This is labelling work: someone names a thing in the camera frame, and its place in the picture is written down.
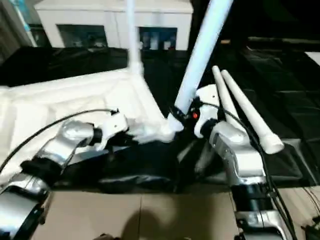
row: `white cylindrical rod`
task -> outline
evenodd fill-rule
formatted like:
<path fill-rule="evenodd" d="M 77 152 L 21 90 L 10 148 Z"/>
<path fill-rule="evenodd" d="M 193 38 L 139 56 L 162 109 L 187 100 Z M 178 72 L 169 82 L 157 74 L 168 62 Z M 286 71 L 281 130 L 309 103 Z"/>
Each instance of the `white cylindrical rod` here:
<path fill-rule="evenodd" d="M 221 74 L 229 89 L 231 90 L 234 98 L 240 105 L 241 109 L 243 110 L 244 114 L 246 115 L 253 129 L 258 135 L 263 150 L 267 154 L 275 154 L 277 152 L 280 152 L 284 148 L 284 144 L 278 137 L 278 135 L 274 134 L 271 131 L 269 126 L 257 112 L 255 107 L 251 104 L 249 99 L 246 97 L 244 92 L 241 90 L 241 88 L 238 86 L 229 72 L 223 70 Z"/>
<path fill-rule="evenodd" d="M 190 108 L 232 3 L 233 0 L 211 0 L 208 5 L 174 103 L 184 114 Z M 181 123 L 171 114 L 168 116 L 168 121 L 176 130 L 182 128 Z"/>
<path fill-rule="evenodd" d="M 135 0 L 126 0 L 126 20 L 128 26 L 128 66 L 132 73 L 142 73 L 140 49 L 138 48 L 139 36 L 135 24 Z"/>
<path fill-rule="evenodd" d="M 237 110 L 235 108 L 235 105 L 231 99 L 229 90 L 226 86 L 226 83 L 221 75 L 220 69 L 218 66 L 213 66 L 212 68 L 215 84 L 218 89 L 218 94 L 221 99 L 222 106 L 225 110 L 229 111 L 232 113 L 235 117 L 239 118 Z M 236 121 L 234 120 L 230 115 L 225 114 L 225 119 L 228 123 L 233 125 L 235 128 L 246 132 L 246 130 Z"/>
<path fill-rule="evenodd" d="M 29 25 L 26 23 L 25 18 L 22 15 L 22 13 L 21 13 L 21 11 L 20 11 L 20 9 L 18 7 L 18 3 L 16 1 L 11 1 L 11 2 L 13 4 L 13 7 L 14 7 L 14 10 L 15 10 L 16 14 L 18 15 L 18 17 L 19 17 L 19 19 L 20 19 L 20 21 L 21 21 L 21 23 L 23 25 L 25 33 L 28 36 L 28 38 L 29 38 L 29 40 L 30 40 L 30 42 L 32 44 L 32 47 L 37 47 L 38 45 L 36 43 L 36 40 L 35 40 L 34 36 L 32 35 L 31 29 L 30 29 Z"/>

